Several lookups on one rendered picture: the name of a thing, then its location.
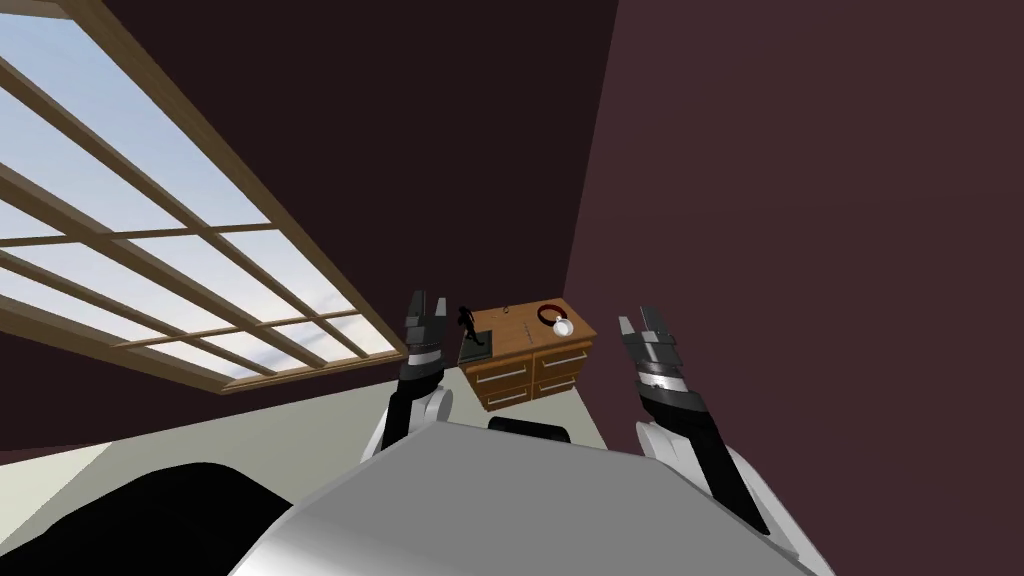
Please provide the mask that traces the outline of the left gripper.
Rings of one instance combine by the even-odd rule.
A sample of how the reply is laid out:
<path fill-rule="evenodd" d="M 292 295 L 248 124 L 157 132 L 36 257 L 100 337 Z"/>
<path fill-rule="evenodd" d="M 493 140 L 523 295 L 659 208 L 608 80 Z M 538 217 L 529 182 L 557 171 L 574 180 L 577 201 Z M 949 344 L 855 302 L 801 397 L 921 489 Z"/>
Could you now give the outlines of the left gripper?
<path fill-rule="evenodd" d="M 425 291 L 415 290 L 406 318 L 406 346 L 410 356 L 440 353 L 443 347 L 447 299 L 437 299 L 433 315 L 424 316 L 425 307 Z"/>

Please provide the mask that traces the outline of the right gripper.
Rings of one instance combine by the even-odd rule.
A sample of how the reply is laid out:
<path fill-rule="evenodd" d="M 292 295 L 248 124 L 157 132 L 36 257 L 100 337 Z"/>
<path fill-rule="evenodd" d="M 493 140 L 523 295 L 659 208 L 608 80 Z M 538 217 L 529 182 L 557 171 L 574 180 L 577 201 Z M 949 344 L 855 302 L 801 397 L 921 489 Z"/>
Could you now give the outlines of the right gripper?
<path fill-rule="evenodd" d="M 636 363 L 681 366 L 676 340 L 666 329 L 659 311 L 654 306 L 642 306 L 641 315 L 644 331 L 636 331 L 627 316 L 618 317 L 618 329 L 630 358 Z"/>

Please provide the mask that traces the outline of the brown wooden drawer dresser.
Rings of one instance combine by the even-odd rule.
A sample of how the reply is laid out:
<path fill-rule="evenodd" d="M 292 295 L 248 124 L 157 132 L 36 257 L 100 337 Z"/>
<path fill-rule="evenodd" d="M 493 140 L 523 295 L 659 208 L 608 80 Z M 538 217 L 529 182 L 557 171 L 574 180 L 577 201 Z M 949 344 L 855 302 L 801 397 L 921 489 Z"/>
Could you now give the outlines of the brown wooden drawer dresser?
<path fill-rule="evenodd" d="M 574 326 L 558 337 L 537 318 L 543 304 L 562 307 Z M 490 412 L 571 389 L 597 337 L 596 331 L 561 299 L 473 312 L 476 331 L 488 333 L 490 354 L 460 364 L 481 407 Z"/>

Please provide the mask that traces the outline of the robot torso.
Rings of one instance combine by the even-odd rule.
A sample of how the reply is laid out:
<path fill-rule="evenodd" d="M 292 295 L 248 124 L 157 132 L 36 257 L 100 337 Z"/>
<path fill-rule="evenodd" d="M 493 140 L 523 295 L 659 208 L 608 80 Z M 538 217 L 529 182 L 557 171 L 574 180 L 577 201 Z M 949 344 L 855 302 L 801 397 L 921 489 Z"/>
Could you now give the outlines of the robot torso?
<path fill-rule="evenodd" d="M 297 503 L 230 576 L 835 576 L 746 485 L 767 534 L 694 463 L 434 422 Z"/>

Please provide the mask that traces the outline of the wooden framed window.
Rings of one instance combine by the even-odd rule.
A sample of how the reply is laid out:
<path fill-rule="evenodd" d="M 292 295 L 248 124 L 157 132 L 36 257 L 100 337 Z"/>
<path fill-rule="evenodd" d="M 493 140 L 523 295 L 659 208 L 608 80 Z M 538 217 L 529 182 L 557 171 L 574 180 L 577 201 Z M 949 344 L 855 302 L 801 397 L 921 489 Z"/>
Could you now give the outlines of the wooden framed window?
<path fill-rule="evenodd" d="M 217 394 L 406 351 L 100 0 L 0 0 L 0 334 Z"/>

